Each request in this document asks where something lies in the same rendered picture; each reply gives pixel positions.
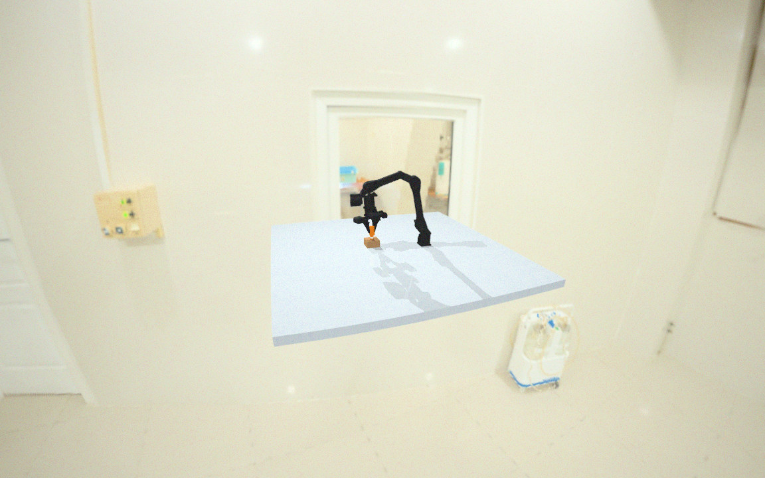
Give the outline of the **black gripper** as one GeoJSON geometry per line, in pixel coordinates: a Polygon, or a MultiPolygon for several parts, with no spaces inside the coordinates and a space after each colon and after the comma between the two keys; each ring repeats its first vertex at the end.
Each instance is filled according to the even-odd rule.
{"type": "MultiPolygon", "coordinates": [[[[367,231],[370,233],[370,229],[369,229],[369,223],[370,223],[370,222],[369,222],[369,220],[370,220],[370,218],[367,218],[367,213],[368,213],[368,210],[374,210],[374,208],[376,208],[376,207],[375,207],[375,204],[374,204],[374,205],[372,205],[372,206],[365,206],[365,205],[364,205],[364,207],[363,207],[363,208],[365,209],[365,213],[364,213],[364,216],[365,216],[365,217],[362,217],[362,216],[356,216],[356,217],[353,217],[353,222],[355,222],[355,223],[357,223],[357,224],[361,224],[361,223],[363,223],[363,224],[364,224],[364,226],[365,226],[365,229],[367,229],[367,231]]],[[[384,215],[383,215],[383,217],[382,217],[382,218],[386,218],[386,217],[388,217],[388,216],[386,215],[386,212],[383,212],[383,214],[384,214],[384,215]]],[[[379,221],[380,221],[380,220],[375,220],[375,221],[373,221],[373,226],[375,227],[375,230],[376,230],[376,227],[377,227],[377,224],[379,223],[379,221]]]]}

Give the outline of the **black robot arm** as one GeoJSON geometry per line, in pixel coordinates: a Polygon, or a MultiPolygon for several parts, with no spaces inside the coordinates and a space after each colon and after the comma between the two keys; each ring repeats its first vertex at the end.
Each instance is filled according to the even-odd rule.
{"type": "MultiPolygon", "coordinates": [[[[412,192],[413,192],[413,196],[415,200],[415,209],[416,209],[416,220],[414,220],[415,227],[419,232],[421,232],[421,234],[417,236],[417,243],[421,247],[431,246],[430,244],[431,232],[428,229],[427,222],[423,216],[423,208],[421,203],[421,194],[420,194],[421,179],[417,177],[416,175],[407,175],[407,173],[405,172],[397,171],[393,173],[392,175],[388,175],[380,179],[377,179],[377,181],[365,181],[363,183],[363,189],[361,190],[359,194],[350,195],[350,205],[360,206],[361,203],[363,204],[363,199],[364,199],[365,206],[374,205],[375,203],[374,197],[378,196],[378,194],[375,193],[375,190],[378,189],[379,187],[384,187],[388,183],[399,181],[400,179],[402,179],[402,181],[406,181],[410,183],[410,187],[412,187],[412,192]]],[[[375,221],[375,220],[380,220],[381,217],[383,217],[383,215],[384,215],[383,210],[377,211],[377,208],[374,208],[374,210],[368,210],[367,218],[370,218],[372,221],[375,221]]]]}

